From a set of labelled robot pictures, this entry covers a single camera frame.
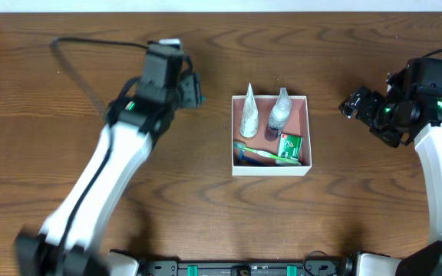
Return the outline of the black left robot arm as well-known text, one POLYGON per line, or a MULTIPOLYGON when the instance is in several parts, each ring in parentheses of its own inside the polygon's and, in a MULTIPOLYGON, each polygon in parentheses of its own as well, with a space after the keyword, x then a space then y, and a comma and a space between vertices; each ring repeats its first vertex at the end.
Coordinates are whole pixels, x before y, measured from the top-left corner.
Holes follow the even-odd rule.
POLYGON ((182 73, 175 88, 130 79, 110 102, 97 148, 68 197, 37 235, 20 232, 15 239, 19 274, 139 275, 138 259, 122 251, 100 255, 104 230, 175 111, 202 102, 197 73, 182 73))

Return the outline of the clear bottle with blue liquid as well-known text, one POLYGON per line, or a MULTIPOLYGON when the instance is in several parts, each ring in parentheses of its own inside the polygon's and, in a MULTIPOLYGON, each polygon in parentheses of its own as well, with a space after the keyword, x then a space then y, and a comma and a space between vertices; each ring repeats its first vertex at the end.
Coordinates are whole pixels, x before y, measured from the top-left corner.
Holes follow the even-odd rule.
POLYGON ((279 90, 279 96, 273 106, 267 123, 265 138, 269 142, 275 141, 281 134, 289 120, 292 109, 292 102, 287 89, 282 87, 279 90))

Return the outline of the white tube with gold cap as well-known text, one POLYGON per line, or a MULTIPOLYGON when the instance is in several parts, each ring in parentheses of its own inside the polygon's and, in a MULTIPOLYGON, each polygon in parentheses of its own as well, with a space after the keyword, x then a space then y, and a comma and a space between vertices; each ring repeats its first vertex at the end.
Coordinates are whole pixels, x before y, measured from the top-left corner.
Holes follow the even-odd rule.
POLYGON ((256 105, 252 85, 247 88, 246 98, 242 109, 239 132, 245 138, 253 138, 259 129, 259 111, 256 105))

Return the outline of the green Dettol soap box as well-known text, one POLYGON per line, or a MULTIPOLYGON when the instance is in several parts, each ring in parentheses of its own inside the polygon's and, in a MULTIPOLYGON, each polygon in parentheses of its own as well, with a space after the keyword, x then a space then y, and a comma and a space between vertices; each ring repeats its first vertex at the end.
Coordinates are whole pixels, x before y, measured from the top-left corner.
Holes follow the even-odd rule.
POLYGON ((299 161, 303 138, 282 133, 279 137, 278 156, 299 161))

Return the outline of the green and white toothbrush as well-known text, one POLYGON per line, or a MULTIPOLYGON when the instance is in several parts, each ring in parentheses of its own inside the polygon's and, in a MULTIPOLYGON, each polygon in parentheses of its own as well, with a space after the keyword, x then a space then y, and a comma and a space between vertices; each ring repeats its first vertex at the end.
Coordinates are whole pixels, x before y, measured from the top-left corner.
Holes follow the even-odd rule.
POLYGON ((275 154, 272 154, 272 153, 264 151, 264 150, 253 149, 253 148, 248 147, 243 142, 239 142, 239 141, 233 142, 233 148, 237 149, 237 150, 249 151, 251 153, 255 153, 256 155, 259 155, 259 156, 262 156, 262 157, 265 157, 265 158, 269 158, 269 159, 274 159, 274 160, 279 161, 281 163, 287 163, 287 164, 296 165, 296 166, 300 166, 301 165, 301 163, 299 161, 297 161, 297 160, 293 160, 293 159, 290 159, 290 158, 285 158, 285 157, 277 156, 275 154))

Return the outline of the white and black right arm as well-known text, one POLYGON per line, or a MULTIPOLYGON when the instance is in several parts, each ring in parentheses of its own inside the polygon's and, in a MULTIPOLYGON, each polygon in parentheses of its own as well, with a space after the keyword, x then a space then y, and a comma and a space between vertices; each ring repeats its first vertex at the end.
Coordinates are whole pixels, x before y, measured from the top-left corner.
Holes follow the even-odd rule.
POLYGON ((360 87, 344 100, 340 111, 369 126, 371 133, 391 147, 402 136, 413 144, 421 161, 429 212, 429 242, 420 251, 396 259, 360 253, 356 275, 442 275, 442 90, 403 92, 394 86, 386 95, 360 87))

